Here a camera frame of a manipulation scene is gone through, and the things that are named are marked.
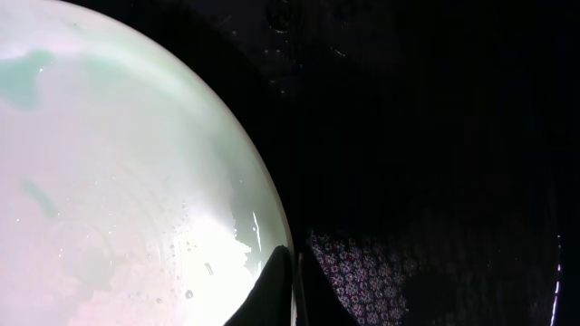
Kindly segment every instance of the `patterned fabric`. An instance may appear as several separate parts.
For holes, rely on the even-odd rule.
[[[328,235],[311,235],[310,245],[338,299],[360,325],[401,325],[407,311],[402,289],[418,269],[406,250],[371,238],[357,244]]]

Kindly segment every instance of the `dark background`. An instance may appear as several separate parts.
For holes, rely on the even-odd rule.
[[[547,283],[559,261],[556,321],[577,324],[577,3],[73,2],[146,34],[221,97],[262,155],[298,250],[310,227],[406,235],[428,212],[433,234],[484,230],[544,262]],[[519,313],[493,324],[529,324]]]

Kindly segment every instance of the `milky liquid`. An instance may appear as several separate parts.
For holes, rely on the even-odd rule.
[[[223,104],[89,53],[2,64],[0,324],[223,324],[289,245]]]

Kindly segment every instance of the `white bowl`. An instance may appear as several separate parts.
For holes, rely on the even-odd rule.
[[[195,73],[103,15],[0,0],[0,325],[223,324],[277,245],[270,176]]]

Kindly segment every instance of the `green stain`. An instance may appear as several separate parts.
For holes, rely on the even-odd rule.
[[[38,203],[47,218],[55,219],[58,216],[58,209],[54,202],[34,182],[23,181],[22,189]]]
[[[52,60],[51,53],[34,51],[0,61],[0,98],[7,99],[20,110],[36,109],[40,103],[36,78]]]

